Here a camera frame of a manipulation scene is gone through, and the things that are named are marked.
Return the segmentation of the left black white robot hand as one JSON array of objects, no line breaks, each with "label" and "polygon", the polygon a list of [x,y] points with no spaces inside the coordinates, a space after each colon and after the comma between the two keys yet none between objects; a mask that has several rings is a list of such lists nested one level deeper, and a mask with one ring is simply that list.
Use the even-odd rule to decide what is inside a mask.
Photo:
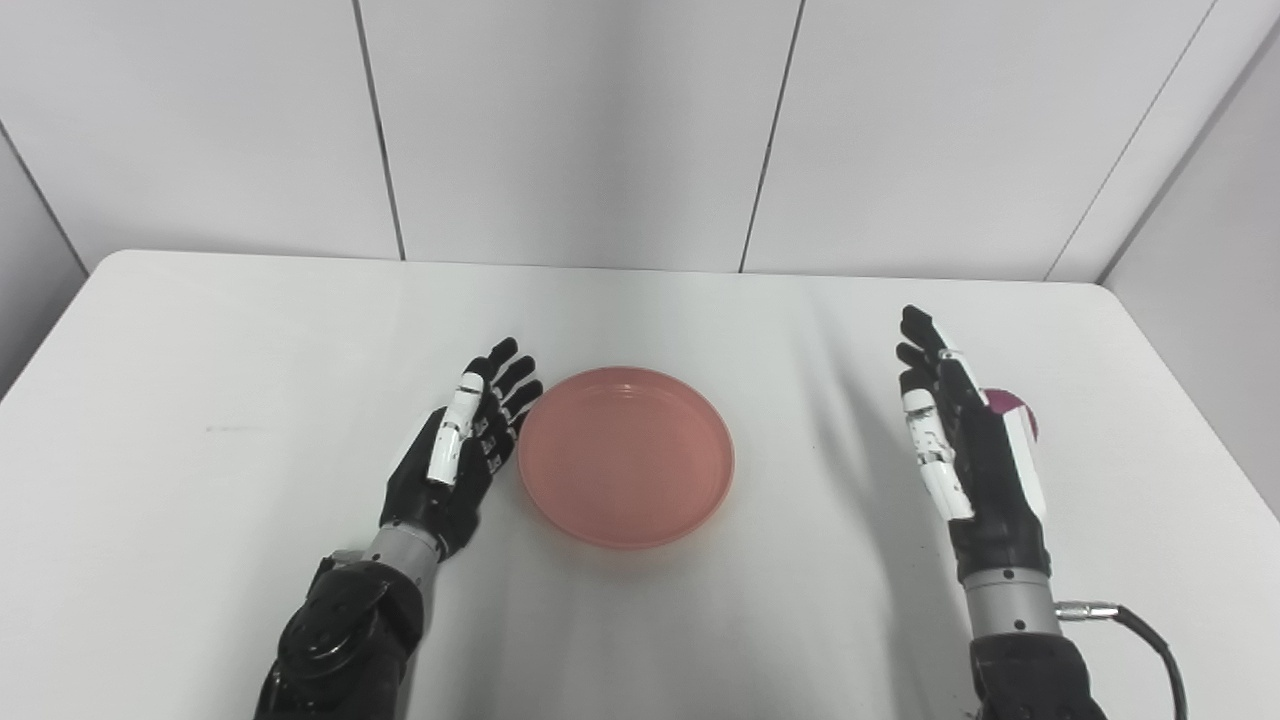
[{"label": "left black white robot hand", "polygon": [[480,505],[513,457],[544,386],[536,363],[507,337],[462,372],[448,404],[433,410],[390,474],[379,519],[430,537],[439,560],[474,537]]}]

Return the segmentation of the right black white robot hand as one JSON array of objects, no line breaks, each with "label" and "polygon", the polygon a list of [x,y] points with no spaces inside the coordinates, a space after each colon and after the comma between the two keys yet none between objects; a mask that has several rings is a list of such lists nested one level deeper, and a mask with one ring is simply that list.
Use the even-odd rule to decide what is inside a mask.
[{"label": "right black white robot hand", "polygon": [[905,306],[900,332],[902,411],[916,469],[948,528],[957,578],[1004,568],[1051,575],[1034,414],[1016,395],[980,386],[931,314]]}]

